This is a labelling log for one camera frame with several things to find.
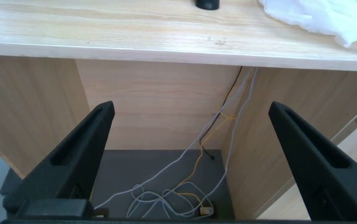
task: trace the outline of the desk top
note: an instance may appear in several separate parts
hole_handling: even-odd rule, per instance
[[[0,0],[0,55],[357,70],[357,43],[277,21],[257,0]]]

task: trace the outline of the light wood grain surface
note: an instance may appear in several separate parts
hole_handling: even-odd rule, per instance
[[[74,60],[0,57],[0,156],[21,177],[89,112]]]
[[[0,0],[0,55],[357,70],[351,50],[257,0]]]
[[[228,167],[228,185],[238,219],[258,217],[273,203],[270,198],[283,187],[291,187],[287,183],[292,173],[268,117],[272,101],[291,107],[332,138],[357,115],[357,72],[259,70],[253,98],[240,118]],[[224,155],[229,143],[227,135]]]
[[[219,110],[239,72],[239,67],[226,65],[105,60],[76,64],[90,109],[114,102],[106,149],[186,149]],[[225,112],[234,113],[240,98]],[[220,149],[229,126],[219,129],[205,147]],[[192,148],[199,149],[198,141]]]
[[[357,130],[351,133],[338,147],[357,162]],[[294,185],[258,219],[309,220],[310,217],[299,188]]]

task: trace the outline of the black object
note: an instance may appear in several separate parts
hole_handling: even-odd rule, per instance
[[[9,172],[4,179],[3,185],[0,188],[1,195],[7,195],[13,190],[17,189],[22,183],[22,179],[14,172],[13,169],[9,169]]]
[[[311,219],[357,221],[357,163],[290,108],[273,102],[269,116]],[[91,217],[88,199],[113,117],[112,102],[97,106],[5,198],[11,217],[2,223],[166,223]]]
[[[269,116],[310,218],[357,221],[357,163],[289,107]]]
[[[7,195],[3,207],[8,216],[78,216],[88,202],[114,118],[113,103],[98,105],[35,169],[18,189]],[[69,199],[64,210],[54,205]],[[93,208],[82,209],[90,217]]]
[[[195,5],[200,9],[217,10],[220,7],[220,0],[195,0]]]

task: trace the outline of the tangled cable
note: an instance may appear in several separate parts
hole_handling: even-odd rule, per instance
[[[247,103],[249,102],[249,100],[251,99],[252,97],[252,92],[253,92],[253,86],[254,86],[254,81],[256,79],[256,75],[257,75],[257,68],[253,68],[251,69],[248,74],[246,75],[246,77],[244,78],[241,86],[238,88],[237,92],[220,108],[219,112],[216,113],[216,115],[209,121],[207,122],[203,129],[201,130],[200,134],[198,135],[198,137],[191,143],[191,145],[189,145],[189,147],[183,151],[183,153],[181,154],[181,156],[174,160],[173,162],[171,162],[170,164],[168,164],[166,167],[164,167],[161,171],[159,171],[158,173],[156,173],[155,176],[151,177],[150,179],[144,181],[142,184],[137,184],[135,185],[132,189],[130,190],[125,190],[123,192],[119,192],[119,193],[115,193],[113,194],[112,196],[110,196],[109,199],[105,200],[103,203],[101,203],[100,205],[96,206],[95,209],[97,208],[100,208],[102,207],[103,205],[105,205],[106,203],[108,203],[112,198],[114,198],[115,196],[118,196],[118,195],[122,195],[122,194],[126,194],[126,193],[129,193],[131,192],[131,195],[132,195],[132,198],[134,199],[132,204],[130,205],[129,209],[127,210],[127,213],[126,213],[126,217],[130,217],[134,211],[138,208],[138,206],[140,205],[140,203],[152,203],[151,207],[148,209],[148,211],[143,214],[143,216],[141,218],[144,218],[146,217],[150,212],[151,210],[159,203],[161,202],[162,203],[162,207],[166,213],[166,215],[170,218],[170,215],[168,213],[167,210],[170,210],[174,215],[177,215],[177,216],[181,216],[181,217],[187,217],[187,218],[190,218],[190,217],[193,217],[194,214],[195,214],[195,211],[202,206],[202,203],[207,200],[208,203],[210,204],[210,206],[213,208],[213,205],[211,204],[210,202],[210,199],[208,198],[219,186],[220,184],[222,183],[222,181],[224,180],[224,178],[226,177],[226,174],[227,174],[227,168],[228,168],[228,164],[230,162],[230,157],[231,157],[231,152],[232,152],[232,149],[233,149],[233,142],[234,142],[234,135],[235,135],[235,132],[236,132],[236,129],[237,129],[237,126],[238,126],[238,121],[239,119],[236,119],[235,121],[235,124],[234,124],[234,128],[233,128],[233,131],[231,133],[231,143],[229,145],[229,151],[228,151],[228,156],[227,156],[227,161],[226,161],[226,165],[225,165],[225,171],[224,171],[224,174],[223,176],[221,177],[220,181],[217,183],[217,185],[215,186],[215,188],[208,194],[205,194],[204,192],[202,192],[194,183],[192,182],[189,182],[188,179],[191,178],[188,177],[187,179],[183,180],[183,182],[179,183],[176,187],[174,187],[173,189],[165,189],[161,195],[155,193],[155,192],[152,192],[150,190],[148,191],[145,191],[143,186],[144,184],[154,180],[159,174],[161,174],[163,171],[165,171],[166,169],[168,169],[171,165],[175,164],[176,162],[178,162],[179,160],[181,160],[181,158],[184,156],[184,154],[194,145],[194,143],[199,139],[199,137],[202,135],[203,131],[205,130],[205,128],[218,116],[218,114],[220,114],[223,109],[234,99],[236,98],[239,93],[243,90],[244,86],[245,86],[245,83],[246,81],[248,80],[248,78],[253,74],[253,78],[252,78],[252,82],[251,82],[251,87],[250,87],[250,91],[249,91],[249,95],[246,99],[246,101],[243,103],[241,109],[239,110],[239,113],[237,115],[238,118],[241,117],[241,114],[245,108],[245,106],[247,105]],[[179,187],[183,186],[183,185],[187,185],[187,184],[190,184],[192,186],[194,186],[200,193],[202,193],[203,197],[202,199],[200,200],[200,202],[198,203],[198,205],[196,207],[194,207],[191,202],[185,198],[183,195],[183,193],[177,193],[175,190],[178,189]],[[137,197],[134,195],[134,191],[136,189],[141,189],[142,190],[142,193],[140,195],[138,195]],[[187,212],[178,212],[176,210],[174,210],[172,208],[172,206],[170,205],[170,203],[168,203],[168,201],[166,201],[166,196],[168,195],[176,195],[178,197],[181,197],[183,198],[186,202],[188,202],[189,206],[192,208],[191,210],[187,211]],[[153,195],[155,196],[154,199],[151,199],[151,200],[144,200],[144,196],[145,195]],[[196,217],[196,218],[205,218],[205,217],[208,217],[210,215],[205,215],[205,216],[200,216],[200,217]]]

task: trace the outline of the white cable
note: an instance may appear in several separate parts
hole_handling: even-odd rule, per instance
[[[171,210],[172,212],[174,212],[176,215],[188,217],[188,215],[186,215],[186,214],[188,214],[188,213],[193,213],[196,209],[198,209],[198,207],[202,204],[202,202],[203,202],[205,199],[207,199],[207,200],[209,201],[208,196],[210,196],[211,194],[214,193],[214,191],[220,186],[220,184],[222,183],[222,181],[224,180],[224,178],[225,178],[226,175],[227,175],[228,164],[229,164],[229,162],[230,162],[230,157],[231,157],[231,153],[232,153],[232,149],[233,149],[234,135],[235,135],[235,132],[236,132],[238,123],[239,123],[239,118],[241,117],[242,112],[243,112],[245,106],[247,105],[247,103],[249,102],[249,100],[250,100],[251,97],[252,97],[253,86],[254,86],[254,81],[255,81],[255,79],[256,79],[256,75],[257,75],[257,69],[256,69],[255,72],[254,72],[254,76],[253,76],[253,79],[252,79],[252,83],[251,83],[251,87],[250,87],[250,90],[249,90],[248,98],[247,98],[246,101],[243,103],[243,105],[242,105],[242,107],[241,107],[241,109],[239,110],[239,113],[238,113],[238,115],[237,115],[237,118],[238,118],[238,119],[235,121],[234,128],[233,128],[233,132],[231,133],[231,143],[230,143],[230,145],[229,145],[229,151],[228,151],[227,161],[226,161],[226,165],[225,165],[225,172],[224,172],[223,176],[221,177],[220,181],[217,183],[216,187],[215,187],[210,193],[208,193],[207,195],[204,194],[205,196],[202,198],[201,203],[199,203],[195,208],[193,208],[193,209],[190,210],[190,211],[183,212],[183,213],[177,213],[176,211],[174,211],[174,210],[172,209],[172,207],[168,204],[168,202],[164,199],[164,197],[165,197],[167,194],[173,192],[176,188],[180,187],[181,185],[176,186],[174,189],[170,190],[169,193],[167,193],[167,194],[162,194],[162,196],[157,195],[156,193],[153,193],[154,195],[158,196],[159,199],[153,199],[153,200],[139,200],[139,199],[138,199],[139,197],[138,197],[138,198],[135,199],[135,200],[137,200],[139,203],[140,203],[140,202],[155,202],[155,203],[153,204],[153,206],[151,206],[151,208],[147,211],[146,214],[148,214],[148,213],[154,208],[154,205],[155,205],[159,200],[161,200],[164,204],[166,204],[166,206],[168,206],[169,210]],[[210,216],[210,215],[206,215],[206,216],[204,216],[204,217],[198,217],[198,218],[206,218],[206,217],[209,217],[209,216]]]
[[[175,164],[176,162],[178,162],[179,160],[181,160],[181,158],[184,156],[184,154],[193,146],[193,144],[199,139],[199,137],[202,135],[203,131],[205,130],[205,128],[218,116],[218,114],[231,102],[231,100],[233,100],[243,89],[244,87],[244,84],[246,83],[246,80],[248,79],[248,77],[250,76],[251,74],[251,71],[249,71],[249,73],[246,75],[246,78],[244,78],[240,88],[238,88],[237,92],[220,108],[220,110],[214,115],[214,117],[212,117],[211,120],[209,120],[209,122],[207,122],[204,127],[202,128],[200,134],[198,135],[198,137],[191,143],[191,145],[183,151],[183,153],[181,154],[181,156],[174,160],[173,162],[171,162],[170,164],[168,164],[165,168],[163,168],[161,171],[159,171],[158,173],[156,173],[155,176],[151,177],[150,179],[144,181],[142,184],[139,184],[137,185],[137,187],[133,187],[132,189],[130,190],[125,190],[125,191],[122,191],[122,192],[119,192],[119,193],[115,193],[113,194],[112,196],[110,196],[109,199],[105,200],[103,203],[97,205],[95,207],[95,209],[97,208],[100,208],[101,206],[105,205],[106,203],[108,203],[112,198],[114,198],[115,196],[118,196],[118,195],[122,195],[122,194],[126,194],[126,193],[129,193],[129,192],[132,192],[133,190],[139,188],[140,186],[142,187],[144,184],[152,181],[153,179],[155,179],[159,174],[161,174],[163,171],[165,171],[167,168],[169,168],[171,165]]]
[[[184,182],[182,185],[178,185],[178,186],[174,187],[172,190],[165,189],[165,190],[162,192],[162,196],[158,195],[158,194],[155,193],[155,192],[151,192],[151,191],[143,192],[143,193],[140,194],[138,197],[134,197],[134,201],[133,201],[132,204],[130,205],[129,210],[131,209],[131,207],[132,207],[132,205],[134,204],[134,202],[139,202],[139,203],[141,203],[141,202],[143,202],[143,203],[151,203],[151,202],[153,202],[154,204],[152,204],[151,208],[148,209],[148,211],[146,212],[146,214],[143,215],[143,217],[145,217],[145,216],[154,208],[154,206],[157,204],[157,202],[162,201],[163,206],[166,206],[166,207],[167,207],[170,211],[172,211],[175,215],[182,216],[182,217],[191,217],[191,216],[194,215],[194,212],[195,212],[196,209],[194,209],[193,205],[191,204],[191,202],[190,202],[188,199],[186,199],[183,195],[180,195],[179,193],[175,192],[175,190],[176,190],[177,188],[179,188],[179,187],[181,187],[181,186],[183,186],[183,185],[185,185],[185,184],[191,184],[191,185],[193,185],[199,192],[202,193],[203,196],[205,196],[205,198],[208,200],[208,203],[211,205],[212,209],[214,209],[214,207],[213,207],[213,205],[212,205],[210,199],[208,198],[208,196],[207,196],[205,193],[203,193],[193,182],[187,181],[187,182]],[[166,201],[166,199],[164,199],[164,197],[166,197],[166,196],[167,196],[168,194],[170,194],[170,193],[174,193],[174,194],[178,195],[179,197],[184,198],[184,199],[189,203],[189,205],[192,207],[192,210],[190,210],[189,212],[184,212],[184,213],[176,212],[176,211],[172,208],[172,206]],[[138,198],[140,198],[140,197],[143,197],[145,194],[152,194],[152,195],[157,196],[157,198],[152,199],[152,200],[142,200],[142,199],[138,199]],[[136,208],[137,208],[137,206],[136,206],[135,208],[133,208],[133,210],[131,211],[130,215],[133,213],[133,211],[134,211]]]

